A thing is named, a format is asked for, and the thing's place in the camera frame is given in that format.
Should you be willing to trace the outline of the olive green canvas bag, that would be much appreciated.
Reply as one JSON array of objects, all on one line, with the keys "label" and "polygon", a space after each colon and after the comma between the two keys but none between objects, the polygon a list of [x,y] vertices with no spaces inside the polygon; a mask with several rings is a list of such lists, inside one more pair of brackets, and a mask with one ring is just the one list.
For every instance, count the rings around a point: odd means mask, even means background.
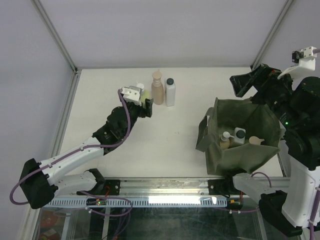
[{"label": "olive green canvas bag", "polygon": [[267,105],[216,99],[198,126],[196,150],[209,175],[253,173],[278,154],[280,122]]}]

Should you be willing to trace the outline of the yellow-green lotion bottle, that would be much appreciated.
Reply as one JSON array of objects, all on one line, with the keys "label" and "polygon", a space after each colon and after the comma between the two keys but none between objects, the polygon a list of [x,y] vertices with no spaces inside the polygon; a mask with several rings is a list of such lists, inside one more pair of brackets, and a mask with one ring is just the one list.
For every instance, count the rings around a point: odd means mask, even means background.
[{"label": "yellow-green lotion bottle", "polygon": [[147,90],[142,83],[137,83],[136,84],[137,88],[140,88],[140,101],[142,103],[142,106],[145,108],[146,107],[146,99],[151,100],[151,93],[149,90]]}]

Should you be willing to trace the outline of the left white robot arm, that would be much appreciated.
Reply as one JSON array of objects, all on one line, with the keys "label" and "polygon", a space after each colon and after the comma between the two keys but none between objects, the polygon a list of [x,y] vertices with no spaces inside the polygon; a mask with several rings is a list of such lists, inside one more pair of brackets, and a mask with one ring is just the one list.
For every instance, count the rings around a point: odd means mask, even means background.
[{"label": "left white robot arm", "polygon": [[83,174],[71,175],[70,172],[114,151],[128,138],[138,118],[152,116],[152,99],[146,98],[143,103],[136,104],[121,95],[120,101],[122,105],[111,111],[106,123],[80,145],[40,162],[31,158],[24,163],[18,186],[26,197],[26,204],[32,209],[40,209],[59,195],[103,192],[104,177],[96,168]]}]

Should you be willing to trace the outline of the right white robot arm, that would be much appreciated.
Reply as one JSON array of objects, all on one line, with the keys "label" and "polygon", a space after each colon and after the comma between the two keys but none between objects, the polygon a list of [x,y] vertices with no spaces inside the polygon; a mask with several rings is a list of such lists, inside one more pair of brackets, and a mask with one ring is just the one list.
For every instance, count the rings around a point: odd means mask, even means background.
[{"label": "right white robot arm", "polygon": [[226,192],[241,191],[257,202],[262,217],[286,237],[320,229],[320,79],[308,76],[292,88],[293,78],[266,64],[230,77],[237,97],[255,88],[251,101],[267,105],[285,127],[291,168],[287,191],[263,185],[248,173],[223,182]]}]

